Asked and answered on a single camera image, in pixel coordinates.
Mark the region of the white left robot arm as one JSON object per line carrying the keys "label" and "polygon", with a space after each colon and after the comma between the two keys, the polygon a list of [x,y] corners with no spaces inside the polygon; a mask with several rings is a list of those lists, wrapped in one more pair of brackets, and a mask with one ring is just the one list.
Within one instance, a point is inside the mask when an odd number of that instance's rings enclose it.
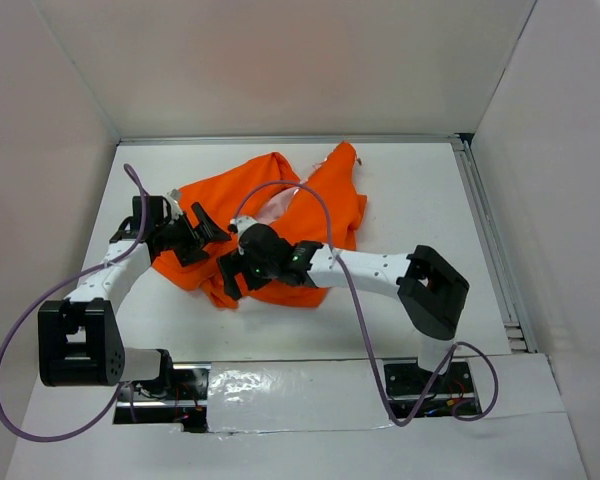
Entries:
{"label": "white left robot arm", "polygon": [[116,316],[136,281],[163,252],[183,266],[210,257],[210,244],[229,241],[199,203],[191,216],[170,196],[136,196],[132,213],[109,240],[96,271],[62,300],[38,310],[39,375],[48,387],[113,386],[141,382],[156,399],[176,390],[165,349],[124,346]]}

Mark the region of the orange jacket with pink lining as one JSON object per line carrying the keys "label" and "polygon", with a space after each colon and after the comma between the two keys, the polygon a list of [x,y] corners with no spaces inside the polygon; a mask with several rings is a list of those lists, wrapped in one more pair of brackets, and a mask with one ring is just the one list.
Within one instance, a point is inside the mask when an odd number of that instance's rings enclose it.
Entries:
{"label": "orange jacket with pink lining", "polygon": [[[367,196],[359,194],[354,184],[357,157],[354,147],[342,142],[306,180],[301,180],[281,153],[271,152],[219,175],[180,187],[181,205],[184,204],[183,210],[189,218],[195,218],[191,205],[199,202],[214,222],[226,228],[241,201],[254,188],[274,180],[302,182],[320,196],[329,211],[334,247],[357,250],[356,231],[363,222],[367,204]],[[311,193],[297,187],[264,187],[249,198],[240,214],[270,224],[292,244],[303,240],[328,241],[321,204]],[[235,239],[211,244],[206,249],[210,259],[187,267],[180,264],[175,253],[167,251],[153,261],[152,267],[178,288],[201,290],[215,307],[235,310],[238,302],[225,294],[216,260],[236,247]],[[246,296],[285,307],[316,308],[328,292],[325,288],[293,288],[279,281],[248,292],[242,276],[238,277],[237,283]]]}

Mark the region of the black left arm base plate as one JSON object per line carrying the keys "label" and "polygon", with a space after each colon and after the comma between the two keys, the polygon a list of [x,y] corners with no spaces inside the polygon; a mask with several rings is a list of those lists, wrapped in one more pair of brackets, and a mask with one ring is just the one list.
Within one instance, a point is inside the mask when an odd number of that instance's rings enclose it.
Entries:
{"label": "black left arm base plate", "polygon": [[133,381],[119,393],[114,425],[170,425],[208,432],[209,365],[175,365],[166,380]]}

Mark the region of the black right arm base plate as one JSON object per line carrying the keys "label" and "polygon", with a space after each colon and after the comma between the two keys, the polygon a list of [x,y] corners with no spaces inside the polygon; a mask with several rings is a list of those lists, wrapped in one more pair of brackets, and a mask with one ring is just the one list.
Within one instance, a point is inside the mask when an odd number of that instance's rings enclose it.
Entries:
{"label": "black right arm base plate", "polygon": [[[431,373],[420,369],[415,361],[386,363],[384,365],[386,395],[393,414],[406,419],[411,412]],[[471,417],[482,413],[474,382],[466,361],[454,361],[448,371],[438,376],[429,389],[416,418]]]}

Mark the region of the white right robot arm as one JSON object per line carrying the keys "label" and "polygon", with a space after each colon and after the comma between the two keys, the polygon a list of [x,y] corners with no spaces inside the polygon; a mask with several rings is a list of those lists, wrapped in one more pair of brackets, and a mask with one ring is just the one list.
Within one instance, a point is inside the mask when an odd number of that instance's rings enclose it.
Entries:
{"label": "white right robot arm", "polygon": [[237,278],[256,291],[274,281],[290,287],[347,288],[400,301],[421,335],[416,379],[428,392],[451,379],[444,357],[450,351],[469,292],[468,281],[435,249],[418,245],[408,254],[372,254],[304,240],[295,244],[268,225],[240,218],[231,229],[238,246],[217,264],[224,291],[243,297]]}

